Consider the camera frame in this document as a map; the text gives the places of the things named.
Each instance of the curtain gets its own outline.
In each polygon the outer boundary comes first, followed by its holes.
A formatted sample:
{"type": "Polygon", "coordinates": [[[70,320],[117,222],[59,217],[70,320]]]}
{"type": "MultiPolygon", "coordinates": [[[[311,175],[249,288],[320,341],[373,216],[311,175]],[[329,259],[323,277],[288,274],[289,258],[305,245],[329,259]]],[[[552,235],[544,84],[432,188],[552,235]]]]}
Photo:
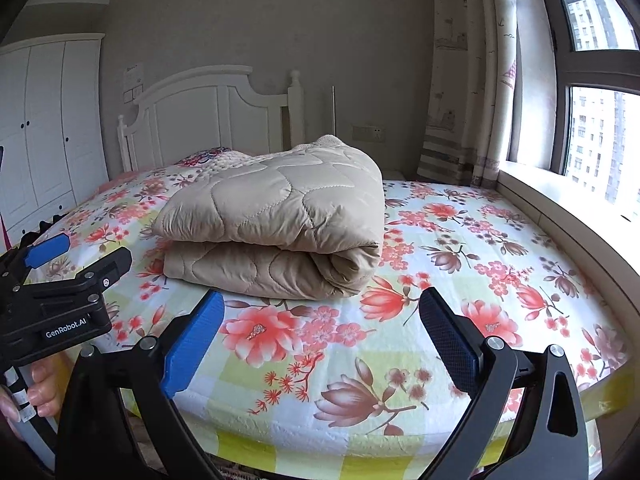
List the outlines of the curtain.
{"type": "Polygon", "coordinates": [[[433,41],[418,179],[495,187],[511,136],[516,0],[434,0],[433,41]]]}

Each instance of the hand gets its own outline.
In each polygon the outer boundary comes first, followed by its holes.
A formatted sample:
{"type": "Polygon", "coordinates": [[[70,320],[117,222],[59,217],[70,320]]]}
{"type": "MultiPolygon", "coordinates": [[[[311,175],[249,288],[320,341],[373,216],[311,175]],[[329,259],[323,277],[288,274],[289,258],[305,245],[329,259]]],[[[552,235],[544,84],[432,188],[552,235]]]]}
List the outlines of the hand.
{"type": "MultiPolygon", "coordinates": [[[[56,367],[54,357],[45,357],[31,365],[31,376],[34,384],[27,390],[27,397],[32,406],[36,407],[39,416],[55,416],[62,407],[62,394],[56,383],[56,367]]],[[[11,422],[19,422],[20,414],[14,402],[7,393],[0,388],[0,412],[9,422],[12,430],[16,433],[11,422]]]]}

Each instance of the fingernail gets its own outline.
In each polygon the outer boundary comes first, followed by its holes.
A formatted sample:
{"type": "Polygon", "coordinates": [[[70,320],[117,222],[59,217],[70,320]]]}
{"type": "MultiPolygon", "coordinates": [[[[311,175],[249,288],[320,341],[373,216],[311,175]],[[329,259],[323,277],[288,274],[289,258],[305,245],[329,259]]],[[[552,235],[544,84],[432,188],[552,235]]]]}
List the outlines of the fingernail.
{"type": "Polygon", "coordinates": [[[38,416],[51,416],[51,408],[48,404],[38,406],[38,416]]]}
{"type": "Polygon", "coordinates": [[[31,377],[33,377],[33,382],[39,383],[40,381],[46,378],[46,370],[42,365],[33,365],[31,367],[31,377]]]}
{"type": "Polygon", "coordinates": [[[36,406],[38,403],[42,402],[40,398],[40,390],[35,388],[34,386],[27,390],[27,398],[33,406],[36,406]]]}
{"type": "Polygon", "coordinates": [[[18,408],[7,398],[0,397],[0,412],[14,422],[20,422],[20,413],[18,413],[18,408]]]}

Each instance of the window sill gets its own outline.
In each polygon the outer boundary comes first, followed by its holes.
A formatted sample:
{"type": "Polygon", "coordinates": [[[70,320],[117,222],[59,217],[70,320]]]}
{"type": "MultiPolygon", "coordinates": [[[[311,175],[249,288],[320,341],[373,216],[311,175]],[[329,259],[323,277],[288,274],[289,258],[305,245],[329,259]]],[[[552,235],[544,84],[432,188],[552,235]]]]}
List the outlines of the window sill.
{"type": "Polygon", "coordinates": [[[589,191],[551,171],[504,162],[498,182],[564,230],[640,308],[637,223],[625,220],[609,202],[594,198],[589,191]]]}

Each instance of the white wardrobe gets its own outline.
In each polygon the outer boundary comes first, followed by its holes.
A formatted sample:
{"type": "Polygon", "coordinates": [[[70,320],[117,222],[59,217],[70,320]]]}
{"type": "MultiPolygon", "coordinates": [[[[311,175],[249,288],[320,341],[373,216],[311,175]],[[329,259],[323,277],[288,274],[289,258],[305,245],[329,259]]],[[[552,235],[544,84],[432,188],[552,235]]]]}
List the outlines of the white wardrobe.
{"type": "Polygon", "coordinates": [[[103,36],[0,48],[0,214],[12,244],[108,180],[98,111],[103,36]]]}

